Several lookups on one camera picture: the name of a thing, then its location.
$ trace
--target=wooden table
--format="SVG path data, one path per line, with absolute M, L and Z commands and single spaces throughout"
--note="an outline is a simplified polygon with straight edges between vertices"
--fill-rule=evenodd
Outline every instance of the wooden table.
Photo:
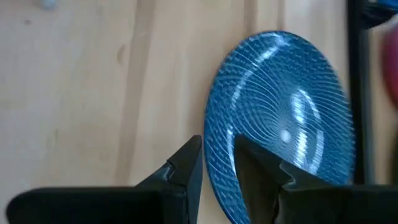
M 134 185 L 193 134 L 224 56 L 283 29 L 311 41 L 347 90 L 346 0 L 0 0 L 0 205 L 49 185 Z M 397 120 L 372 65 L 376 174 Z M 228 223 L 203 176 L 199 223 Z

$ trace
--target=blue object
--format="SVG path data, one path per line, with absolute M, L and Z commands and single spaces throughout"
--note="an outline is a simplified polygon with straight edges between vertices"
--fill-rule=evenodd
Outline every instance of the blue object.
M 326 58 L 297 35 L 264 32 L 243 40 L 221 64 L 208 97 L 211 184 L 228 218 L 249 223 L 234 168 L 235 134 L 329 183 L 351 182 L 349 104 Z
M 398 8 L 398 0 L 378 0 L 378 2 Z
M 55 9 L 57 6 L 57 0 L 42 0 L 42 7 L 46 10 Z

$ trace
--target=blue plate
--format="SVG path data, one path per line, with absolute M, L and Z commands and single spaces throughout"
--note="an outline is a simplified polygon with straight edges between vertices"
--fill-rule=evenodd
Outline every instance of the blue plate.
M 243 40 L 221 64 L 206 106 L 205 154 L 213 190 L 233 223 L 249 223 L 234 168 L 235 134 L 333 184 L 354 166 L 349 104 L 326 58 L 282 31 Z

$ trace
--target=red object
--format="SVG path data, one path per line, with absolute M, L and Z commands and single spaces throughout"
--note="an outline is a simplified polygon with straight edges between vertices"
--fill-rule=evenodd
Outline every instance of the red object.
M 398 25 L 384 37 L 382 44 L 384 83 L 392 102 L 398 107 Z

